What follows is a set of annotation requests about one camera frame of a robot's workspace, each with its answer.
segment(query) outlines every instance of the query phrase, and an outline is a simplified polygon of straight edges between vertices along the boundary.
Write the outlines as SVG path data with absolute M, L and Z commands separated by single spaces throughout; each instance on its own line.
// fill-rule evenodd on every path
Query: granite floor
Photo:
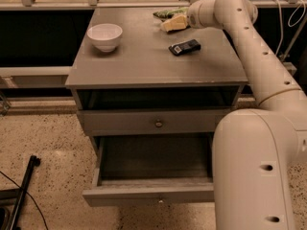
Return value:
M 82 197 L 91 187 L 96 155 L 84 136 L 73 101 L 15 103 L 0 118 L 0 170 L 21 183 L 32 154 L 41 158 L 29 192 L 49 229 L 201 229 L 215 227 L 214 203 L 91 208 Z M 307 227 L 307 164 L 289 168 L 297 229 Z M 0 176 L 0 189 L 14 185 Z M 45 229 L 26 197 L 19 224 Z

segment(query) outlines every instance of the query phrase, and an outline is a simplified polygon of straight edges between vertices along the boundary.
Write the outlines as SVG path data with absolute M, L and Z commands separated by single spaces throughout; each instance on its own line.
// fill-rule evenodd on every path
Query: white robotic arm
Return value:
M 307 98 L 253 22 L 248 0 L 200 0 L 191 27 L 231 36 L 260 109 L 238 110 L 219 123 L 213 142 L 218 230 L 294 230 L 287 167 L 307 161 Z

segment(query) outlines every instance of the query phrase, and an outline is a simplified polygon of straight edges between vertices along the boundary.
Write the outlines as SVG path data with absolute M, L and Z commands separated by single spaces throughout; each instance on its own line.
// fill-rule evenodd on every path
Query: wire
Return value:
M 293 27 L 293 26 L 295 26 L 302 18 L 303 18 L 303 16 L 305 15 L 305 13 L 306 13 L 306 4 L 305 4 L 305 2 L 303 1 L 303 0 L 299 0 L 299 1 L 301 1 L 301 4 L 299 4 L 299 6 L 296 8 L 296 10 L 291 14 L 291 16 L 290 16 L 290 18 L 289 18 L 289 20 L 288 20 L 288 26 L 289 27 Z M 290 24 L 290 22 L 291 22 L 291 20 L 292 20 L 292 17 L 295 15 L 295 13 L 297 12 L 297 10 L 301 7 L 301 5 L 303 5 L 303 7 L 304 7 L 304 11 L 303 11 L 303 13 L 302 13 L 302 15 L 299 17 L 299 19 L 296 21 L 296 23 L 294 23 L 294 24 Z
M 21 190 L 24 190 L 24 189 L 21 188 L 16 182 L 14 182 L 12 179 L 10 179 L 6 174 L 4 174 L 4 173 L 1 172 L 1 171 L 0 171 L 0 173 L 1 173 L 4 177 L 6 177 L 9 181 L 11 181 L 13 184 L 15 184 L 18 188 L 20 188 Z M 37 210 L 39 211 L 39 213 L 40 213 L 40 215 L 41 215 L 41 217 L 42 217 L 42 219 L 43 219 L 43 221 L 44 221 L 45 227 L 46 227 L 46 229 L 48 230 L 49 228 L 48 228 L 48 226 L 47 226 L 46 219 L 45 219 L 44 215 L 42 214 L 40 208 L 38 207 L 38 204 L 36 203 L 35 199 L 34 199 L 34 198 L 32 197 L 32 195 L 30 195 L 27 191 L 26 191 L 26 194 L 27 194 L 27 195 L 31 198 L 31 200 L 34 202 L 34 204 L 35 204 Z
M 281 5 L 279 3 L 279 0 L 273 0 L 278 4 L 278 10 L 279 10 L 279 24 L 280 24 L 280 41 L 277 47 L 277 50 L 275 52 L 275 55 L 277 56 L 281 43 L 284 40 L 284 27 L 283 27 L 283 22 L 282 22 L 282 10 L 281 10 Z

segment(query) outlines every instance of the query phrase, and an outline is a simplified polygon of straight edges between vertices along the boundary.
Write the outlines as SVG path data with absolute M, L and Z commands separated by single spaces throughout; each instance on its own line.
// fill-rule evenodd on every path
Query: drawer knob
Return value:
M 156 126 L 156 127 L 163 127 L 162 121 L 161 121 L 161 120 L 155 121 L 155 126 Z

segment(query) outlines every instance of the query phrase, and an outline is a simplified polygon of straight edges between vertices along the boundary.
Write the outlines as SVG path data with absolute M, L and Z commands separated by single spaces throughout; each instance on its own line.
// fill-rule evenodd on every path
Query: white bowl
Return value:
M 91 43 L 103 52 L 111 52 L 119 45 L 123 29 L 115 24 L 99 24 L 87 30 Z

